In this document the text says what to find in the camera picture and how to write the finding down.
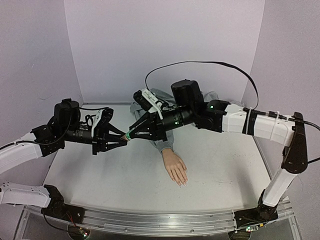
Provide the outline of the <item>nail polish bottle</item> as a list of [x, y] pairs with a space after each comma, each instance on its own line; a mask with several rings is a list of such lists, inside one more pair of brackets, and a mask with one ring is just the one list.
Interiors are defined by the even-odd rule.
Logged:
[[123, 135], [121, 139], [123, 139], [124, 141], [128, 141], [128, 138], [125, 135]]

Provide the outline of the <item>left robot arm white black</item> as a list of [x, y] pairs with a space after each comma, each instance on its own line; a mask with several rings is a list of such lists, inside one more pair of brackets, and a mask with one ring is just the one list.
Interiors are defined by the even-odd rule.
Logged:
[[[84, 123], [81, 122], [79, 103], [70, 98], [62, 100], [55, 105], [53, 117], [47, 124], [0, 148], [0, 172], [51, 155], [64, 149], [66, 142], [90, 145], [93, 155], [126, 146], [127, 141], [123, 139], [125, 133], [110, 123], [113, 113], [109, 107], [100, 108], [91, 124]], [[47, 208], [58, 219], [68, 213], [67, 206], [44, 185], [23, 185], [2, 180], [0, 202]]]

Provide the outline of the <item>aluminium front rail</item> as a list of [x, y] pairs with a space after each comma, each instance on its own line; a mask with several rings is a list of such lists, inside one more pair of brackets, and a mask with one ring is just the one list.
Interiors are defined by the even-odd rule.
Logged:
[[192, 236], [252, 231], [278, 219], [277, 209], [264, 204], [244, 210], [200, 213], [136, 213], [85, 209], [61, 204], [41, 214], [87, 229], [139, 236]]

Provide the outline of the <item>grey sweatshirt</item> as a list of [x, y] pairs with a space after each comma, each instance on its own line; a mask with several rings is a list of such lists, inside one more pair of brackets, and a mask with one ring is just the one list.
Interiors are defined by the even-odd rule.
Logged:
[[133, 99], [144, 114], [129, 127], [128, 140], [145, 139], [153, 142], [169, 141], [174, 129], [194, 124], [198, 129], [223, 132], [223, 117], [231, 107], [241, 106], [219, 99], [204, 101], [198, 87], [182, 86], [173, 89], [174, 105], [169, 108], [151, 91], [144, 89], [134, 93]]

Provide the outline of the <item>mannequin hand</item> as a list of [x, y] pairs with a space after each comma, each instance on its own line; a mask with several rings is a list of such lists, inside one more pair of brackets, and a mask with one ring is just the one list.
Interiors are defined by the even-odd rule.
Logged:
[[186, 186], [188, 177], [184, 161], [171, 148], [162, 151], [162, 159], [171, 180], [179, 186]]

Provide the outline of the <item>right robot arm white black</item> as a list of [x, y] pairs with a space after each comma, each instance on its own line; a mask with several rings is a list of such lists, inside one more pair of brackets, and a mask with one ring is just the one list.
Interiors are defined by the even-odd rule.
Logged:
[[149, 90], [137, 91], [133, 98], [144, 110], [126, 134], [126, 138], [159, 141], [167, 132], [195, 124], [198, 129], [217, 133], [239, 133], [267, 139], [283, 145], [283, 160], [269, 185], [263, 190], [255, 208], [238, 210], [234, 219], [238, 228], [265, 224], [278, 218], [277, 206], [294, 178], [308, 167], [308, 153], [303, 115], [263, 112], [241, 107], [224, 100], [206, 102], [194, 80], [181, 80], [171, 85], [176, 106], [164, 109]]

